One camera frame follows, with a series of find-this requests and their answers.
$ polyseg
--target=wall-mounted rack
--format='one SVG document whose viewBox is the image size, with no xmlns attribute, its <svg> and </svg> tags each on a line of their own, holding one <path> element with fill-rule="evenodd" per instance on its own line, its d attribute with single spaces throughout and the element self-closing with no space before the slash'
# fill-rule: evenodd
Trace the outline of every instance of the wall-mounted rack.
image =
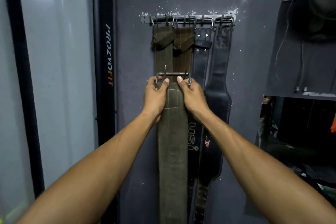
<svg viewBox="0 0 336 224">
<path fill-rule="evenodd" d="M 175 24 L 188 24 L 194 25 L 196 28 L 196 24 L 211 24 L 211 28 L 216 24 L 220 23 L 226 26 L 234 26 L 235 19 L 232 14 L 216 14 L 216 15 L 160 15 L 160 16 L 140 16 L 141 23 L 148 23 L 150 25 L 158 24 L 158 23 L 172 23 Z"/>
</svg>

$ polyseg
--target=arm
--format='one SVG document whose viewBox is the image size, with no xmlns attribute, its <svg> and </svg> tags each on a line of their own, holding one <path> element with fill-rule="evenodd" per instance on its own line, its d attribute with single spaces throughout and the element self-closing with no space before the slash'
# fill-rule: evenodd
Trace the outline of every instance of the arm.
<svg viewBox="0 0 336 224">
<path fill-rule="evenodd" d="M 271 223 L 336 223 L 336 210 L 315 189 L 211 112 L 194 80 L 190 89 L 178 81 L 185 106 L 215 138 L 238 182 Z"/>
<path fill-rule="evenodd" d="M 97 223 L 119 190 L 165 105 L 169 79 L 159 90 L 148 80 L 143 111 L 122 131 L 56 180 L 18 224 Z"/>
</svg>

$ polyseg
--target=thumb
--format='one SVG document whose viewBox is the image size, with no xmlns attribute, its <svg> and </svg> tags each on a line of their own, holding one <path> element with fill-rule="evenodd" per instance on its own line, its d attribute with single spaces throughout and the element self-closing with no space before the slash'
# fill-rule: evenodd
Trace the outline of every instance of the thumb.
<svg viewBox="0 0 336 224">
<path fill-rule="evenodd" d="M 182 89 L 183 93 L 185 93 L 187 90 L 189 90 L 187 83 L 182 79 L 181 76 L 177 77 L 178 84 L 180 88 Z"/>
<path fill-rule="evenodd" d="M 160 91 L 166 92 L 168 86 L 169 86 L 169 79 L 166 78 L 161 84 Z"/>
</svg>

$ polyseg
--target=orange cloth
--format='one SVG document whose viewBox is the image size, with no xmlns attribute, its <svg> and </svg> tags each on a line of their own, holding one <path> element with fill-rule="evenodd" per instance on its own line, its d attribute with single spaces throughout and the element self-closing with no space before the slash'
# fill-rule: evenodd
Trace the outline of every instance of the orange cloth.
<svg viewBox="0 0 336 224">
<path fill-rule="evenodd" d="M 334 121 L 330 129 L 332 133 L 336 133 L 336 114 L 335 114 Z"/>
</svg>

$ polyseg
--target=forearm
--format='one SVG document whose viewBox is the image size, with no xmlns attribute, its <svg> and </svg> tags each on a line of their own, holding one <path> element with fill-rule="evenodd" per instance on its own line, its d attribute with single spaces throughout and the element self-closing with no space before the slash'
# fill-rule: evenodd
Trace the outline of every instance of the forearm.
<svg viewBox="0 0 336 224">
<path fill-rule="evenodd" d="M 335 209 L 281 162 L 241 137 L 211 111 L 198 115 L 245 192 L 271 223 L 334 223 Z"/>
<path fill-rule="evenodd" d="M 19 224 L 97 223 L 130 170 L 154 120 L 155 115 L 141 113 L 51 185 Z"/>
</svg>

